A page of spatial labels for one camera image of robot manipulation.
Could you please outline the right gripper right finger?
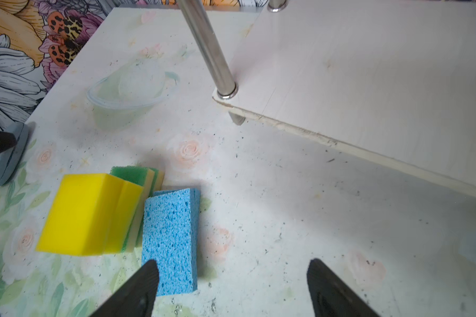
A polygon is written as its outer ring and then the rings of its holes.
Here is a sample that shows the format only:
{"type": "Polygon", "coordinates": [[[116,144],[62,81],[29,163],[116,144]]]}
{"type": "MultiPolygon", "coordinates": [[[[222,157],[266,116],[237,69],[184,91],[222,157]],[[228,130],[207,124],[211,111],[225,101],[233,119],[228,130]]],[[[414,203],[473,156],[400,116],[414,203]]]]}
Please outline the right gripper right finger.
{"type": "Polygon", "coordinates": [[[320,259],[314,258],[310,261],[307,281],[315,316],[379,317],[320,259]]]}

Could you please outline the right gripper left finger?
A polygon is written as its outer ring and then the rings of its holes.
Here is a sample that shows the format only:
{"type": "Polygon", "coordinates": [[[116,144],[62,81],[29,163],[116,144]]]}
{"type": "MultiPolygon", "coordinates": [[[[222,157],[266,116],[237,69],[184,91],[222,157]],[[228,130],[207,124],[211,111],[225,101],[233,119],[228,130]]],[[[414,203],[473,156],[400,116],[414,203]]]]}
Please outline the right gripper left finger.
{"type": "Polygon", "coordinates": [[[158,285],[157,262],[149,260],[91,316],[150,317],[158,285]]]}

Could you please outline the white two-tier shelf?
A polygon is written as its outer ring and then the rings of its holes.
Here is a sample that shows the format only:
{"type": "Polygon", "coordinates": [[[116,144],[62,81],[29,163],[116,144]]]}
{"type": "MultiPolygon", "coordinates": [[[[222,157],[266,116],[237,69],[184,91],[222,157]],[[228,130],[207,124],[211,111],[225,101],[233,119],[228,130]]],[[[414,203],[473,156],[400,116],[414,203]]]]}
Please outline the white two-tier shelf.
{"type": "Polygon", "coordinates": [[[476,198],[476,2],[271,1],[231,62],[202,3],[178,7],[235,124],[476,198]]]}

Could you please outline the grey oval object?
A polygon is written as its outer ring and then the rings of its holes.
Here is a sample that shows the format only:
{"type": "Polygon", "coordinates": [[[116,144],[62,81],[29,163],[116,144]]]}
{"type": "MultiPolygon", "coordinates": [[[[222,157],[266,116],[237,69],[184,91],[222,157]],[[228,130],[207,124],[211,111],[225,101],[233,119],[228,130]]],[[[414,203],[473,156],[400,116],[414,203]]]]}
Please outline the grey oval object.
{"type": "Polygon", "coordinates": [[[29,127],[20,122],[14,122],[5,131],[11,132],[17,139],[17,145],[0,153],[0,186],[6,184],[17,168],[29,138],[29,127]]]}

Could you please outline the top yellow sponge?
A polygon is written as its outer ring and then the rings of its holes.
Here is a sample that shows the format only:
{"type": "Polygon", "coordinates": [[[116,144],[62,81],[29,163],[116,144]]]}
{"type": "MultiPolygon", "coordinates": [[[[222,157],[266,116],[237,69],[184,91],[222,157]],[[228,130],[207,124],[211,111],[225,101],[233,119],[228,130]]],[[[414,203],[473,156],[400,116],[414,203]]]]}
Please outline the top yellow sponge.
{"type": "Polygon", "coordinates": [[[102,254],[123,186],[123,180],[109,174],[65,175],[36,251],[69,256],[102,254]]]}

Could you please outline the yellow sponge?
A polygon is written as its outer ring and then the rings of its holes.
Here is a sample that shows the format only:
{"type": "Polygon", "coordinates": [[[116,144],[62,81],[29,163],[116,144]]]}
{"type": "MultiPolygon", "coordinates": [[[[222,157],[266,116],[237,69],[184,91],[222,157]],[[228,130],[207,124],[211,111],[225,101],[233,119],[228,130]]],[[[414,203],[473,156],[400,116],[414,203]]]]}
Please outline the yellow sponge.
{"type": "Polygon", "coordinates": [[[102,254],[123,186],[123,180],[109,174],[65,175],[36,251],[69,256],[102,254]]]}
{"type": "Polygon", "coordinates": [[[103,250],[104,254],[116,254],[124,251],[128,231],[140,202],[143,189],[142,186],[135,183],[124,182],[115,212],[111,218],[107,243],[103,250]]]}

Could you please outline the green scrub sponge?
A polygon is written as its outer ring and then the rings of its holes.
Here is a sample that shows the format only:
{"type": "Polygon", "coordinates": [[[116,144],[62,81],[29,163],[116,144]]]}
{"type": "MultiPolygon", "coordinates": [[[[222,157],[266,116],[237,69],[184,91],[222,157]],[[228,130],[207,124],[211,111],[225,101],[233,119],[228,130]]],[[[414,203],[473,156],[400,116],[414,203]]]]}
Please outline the green scrub sponge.
{"type": "Polygon", "coordinates": [[[154,192],[160,191],[162,189],[165,173],[162,170],[158,170],[154,168],[150,168],[150,170],[152,170],[154,173],[152,186],[149,192],[149,197],[152,197],[154,192]]]}
{"type": "Polygon", "coordinates": [[[157,170],[143,166],[114,166],[111,175],[142,187],[135,214],[130,222],[120,252],[132,252],[138,243],[144,217],[146,199],[153,192],[157,181],[157,170]]]}

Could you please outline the clear plastic bowl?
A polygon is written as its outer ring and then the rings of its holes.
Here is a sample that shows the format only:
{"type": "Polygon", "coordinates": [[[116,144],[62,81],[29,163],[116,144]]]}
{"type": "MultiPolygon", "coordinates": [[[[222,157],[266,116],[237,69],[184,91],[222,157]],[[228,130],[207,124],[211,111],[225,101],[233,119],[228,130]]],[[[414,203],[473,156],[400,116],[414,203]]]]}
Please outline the clear plastic bowl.
{"type": "Polygon", "coordinates": [[[126,128],[165,102],[178,89],[180,77],[153,58],[136,58],[87,91],[100,129],[126,128]]]}

